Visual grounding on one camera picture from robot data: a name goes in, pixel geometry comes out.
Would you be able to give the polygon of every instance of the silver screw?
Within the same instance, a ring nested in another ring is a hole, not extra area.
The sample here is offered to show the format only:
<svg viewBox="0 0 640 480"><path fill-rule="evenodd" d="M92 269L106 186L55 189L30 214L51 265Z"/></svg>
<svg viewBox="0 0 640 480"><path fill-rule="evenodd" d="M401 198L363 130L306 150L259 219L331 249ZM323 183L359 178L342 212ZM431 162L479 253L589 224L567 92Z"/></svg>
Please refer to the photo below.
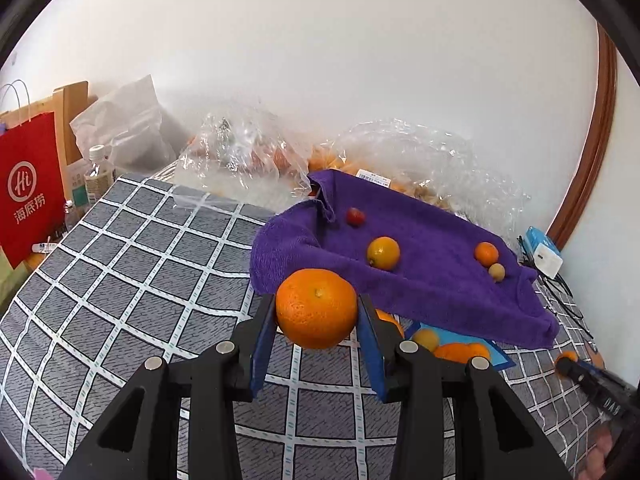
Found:
<svg viewBox="0 0 640 480"><path fill-rule="evenodd" d="M158 370L162 366L162 358L158 356L150 357L145 361L145 368L147 370Z"/></svg>
<svg viewBox="0 0 640 480"><path fill-rule="evenodd" d="M482 356L477 355L471 359L471 365L476 370L487 370L489 367L489 361Z"/></svg>
<svg viewBox="0 0 640 480"><path fill-rule="evenodd" d="M228 354L229 352L233 352L236 345L234 345L231 341L220 341L216 345L216 352L219 354Z"/></svg>
<svg viewBox="0 0 640 480"><path fill-rule="evenodd" d="M405 354L413 354L418 351L418 345L415 341L410 341L410 340L402 341L400 343L400 349Z"/></svg>

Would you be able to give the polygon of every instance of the blue gripper pad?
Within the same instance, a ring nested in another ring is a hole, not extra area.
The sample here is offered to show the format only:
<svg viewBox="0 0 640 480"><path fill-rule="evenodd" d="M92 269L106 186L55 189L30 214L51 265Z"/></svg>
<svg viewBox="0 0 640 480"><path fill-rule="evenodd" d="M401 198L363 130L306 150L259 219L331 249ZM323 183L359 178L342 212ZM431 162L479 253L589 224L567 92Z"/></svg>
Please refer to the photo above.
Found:
<svg viewBox="0 0 640 480"><path fill-rule="evenodd" d="M357 324L358 341L360 343L360 351L364 356L365 366L369 374L369 381L373 391L378 398L385 402L385 366L378 348L376 335L373 332L369 316L362 304L362 299L358 297L358 324Z"/></svg>
<svg viewBox="0 0 640 480"><path fill-rule="evenodd" d="M271 296L271 303L267 314L262 322L262 329L258 335L255 351L251 357L251 391L254 397L262 389L264 377L269 367L269 359L271 357L271 348L273 347L273 339L276 335L276 300L275 295Z"/></svg>

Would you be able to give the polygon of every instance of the red tomato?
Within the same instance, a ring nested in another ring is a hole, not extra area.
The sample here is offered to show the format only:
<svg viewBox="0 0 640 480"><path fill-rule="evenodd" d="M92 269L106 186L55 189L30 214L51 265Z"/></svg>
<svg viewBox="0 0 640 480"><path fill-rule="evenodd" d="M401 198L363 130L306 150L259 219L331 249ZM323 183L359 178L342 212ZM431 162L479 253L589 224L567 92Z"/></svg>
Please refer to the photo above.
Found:
<svg viewBox="0 0 640 480"><path fill-rule="evenodd" d="M366 219L366 215L355 207L350 207L347 211L347 224L352 227L360 227Z"/></svg>

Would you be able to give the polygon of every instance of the hi logo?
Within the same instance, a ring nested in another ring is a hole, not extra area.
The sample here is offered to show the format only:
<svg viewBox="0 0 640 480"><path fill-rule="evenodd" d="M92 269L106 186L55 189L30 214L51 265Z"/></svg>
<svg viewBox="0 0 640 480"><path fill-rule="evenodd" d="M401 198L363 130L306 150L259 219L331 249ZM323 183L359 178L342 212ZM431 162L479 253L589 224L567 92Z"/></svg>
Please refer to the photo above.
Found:
<svg viewBox="0 0 640 480"><path fill-rule="evenodd" d="M25 202L36 189L36 169L26 160L18 162L9 173L6 183L9 196L14 202Z"/></svg>

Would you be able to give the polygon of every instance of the clear plastic bag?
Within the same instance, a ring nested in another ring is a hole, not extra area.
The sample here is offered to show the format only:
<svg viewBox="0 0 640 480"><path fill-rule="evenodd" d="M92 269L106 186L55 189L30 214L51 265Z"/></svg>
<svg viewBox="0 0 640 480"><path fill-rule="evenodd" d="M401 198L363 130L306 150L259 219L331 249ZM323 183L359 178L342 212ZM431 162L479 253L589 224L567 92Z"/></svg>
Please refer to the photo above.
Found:
<svg viewBox="0 0 640 480"><path fill-rule="evenodd" d="M313 147L309 171L370 171L389 187L479 225L517 250L518 218L529 200L510 179L482 168L456 134L400 120L362 123Z"/></svg>
<svg viewBox="0 0 640 480"><path fill-rule="evenodd" d="M219 197L211 203L228 208L229 199L279 213L311 191L306 160L311 144L288 131L268 112L235 102L219 104L182 152L174 182ZM180 206L197 198L176 192Z"/></svg>
<svg viewBox="0 0 640 480"><path fill-rule="evenodd" d="M121 173L151 175L176 159L160 134L162 113L151 76L101 97L70 122L82 158L103 144Z"/></svg>

